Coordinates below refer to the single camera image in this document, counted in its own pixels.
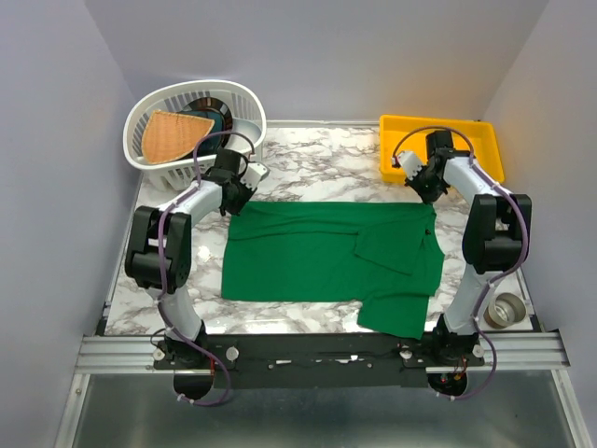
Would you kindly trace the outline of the green t shirt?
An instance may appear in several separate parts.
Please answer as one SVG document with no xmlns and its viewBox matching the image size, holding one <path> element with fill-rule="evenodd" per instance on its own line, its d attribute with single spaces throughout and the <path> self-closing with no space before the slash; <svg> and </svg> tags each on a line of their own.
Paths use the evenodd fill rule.
<svg viewBox="0 0 597 448">
<path fill-rule="evenodd" d="M 248 302 L 348 302 L 357 323 L 423 336 L 444 254 L 423 203 L 250 202 L 231 218 L 221 296 Z"/>
</svg>

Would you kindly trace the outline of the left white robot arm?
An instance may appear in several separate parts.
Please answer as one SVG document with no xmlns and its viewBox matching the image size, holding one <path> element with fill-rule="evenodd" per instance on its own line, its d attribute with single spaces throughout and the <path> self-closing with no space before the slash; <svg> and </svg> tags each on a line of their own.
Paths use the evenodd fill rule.
<svg viewBox="0 0 597 448">
<path fill-rule="evenodd" d="M 238 216 L 268 175 L 261 162 L 221 149 L 214 165 L 172 200 L 158 207 L 140 206 L 133 214 L 125 274 L 155 301 L 166 347 L 188 369 L 215 357 L 201 341 L 205 326 L 187 290 L 192 229 L 212 213 Z"/>
</svg>

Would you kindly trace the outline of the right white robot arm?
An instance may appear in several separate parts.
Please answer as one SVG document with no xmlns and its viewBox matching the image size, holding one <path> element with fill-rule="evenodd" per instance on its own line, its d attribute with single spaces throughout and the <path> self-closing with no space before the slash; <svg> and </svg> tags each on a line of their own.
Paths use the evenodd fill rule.
<svg viewBox="0 0 597 448">
<path fill-rule="evenodd" d="M 455 189 L 469 213 L 462 239 L 465 273 L 449 308 L 431 333 L 430 357 L 439 365 L 474 353 L 479 321 L 501 281 L 526 261 L 530 244 L 532 201 L 515 194 L 484 171 L 472 142 L 447 126 L 423 126 L 408 133 L 427 132 L 427 161 L 411 151 L 394 151 L 394 161 L 406 173 L 405 185 L 423 203 L 432 204 Z"/>
</svg>

